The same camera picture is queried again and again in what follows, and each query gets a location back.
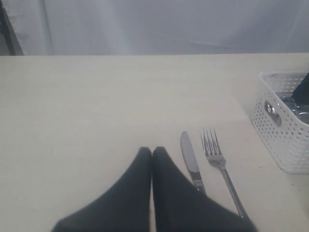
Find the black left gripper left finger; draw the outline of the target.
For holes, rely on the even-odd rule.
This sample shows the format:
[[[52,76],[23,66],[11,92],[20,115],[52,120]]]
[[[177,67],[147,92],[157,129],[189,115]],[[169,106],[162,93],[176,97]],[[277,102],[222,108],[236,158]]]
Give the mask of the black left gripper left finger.
[[[141,147],[128,169],[103,195],[61,219],[55,232],[148,232],[152,153]]]

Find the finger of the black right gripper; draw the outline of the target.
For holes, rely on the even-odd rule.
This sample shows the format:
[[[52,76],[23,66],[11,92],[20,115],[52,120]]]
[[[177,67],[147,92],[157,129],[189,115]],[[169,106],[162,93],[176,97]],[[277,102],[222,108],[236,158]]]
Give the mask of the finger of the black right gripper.
[[[301,81],[292,93],[292,99],[296,105],[308,105],[309,104],[309,73]]]

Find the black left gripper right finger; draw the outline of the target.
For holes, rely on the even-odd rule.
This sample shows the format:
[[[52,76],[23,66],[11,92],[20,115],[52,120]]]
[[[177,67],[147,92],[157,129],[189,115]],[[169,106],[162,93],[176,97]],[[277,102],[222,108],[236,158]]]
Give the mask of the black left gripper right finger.
[[[155,223],[158,232],[254,232],[248,219],[199,192],[164,147],[152,157]]]

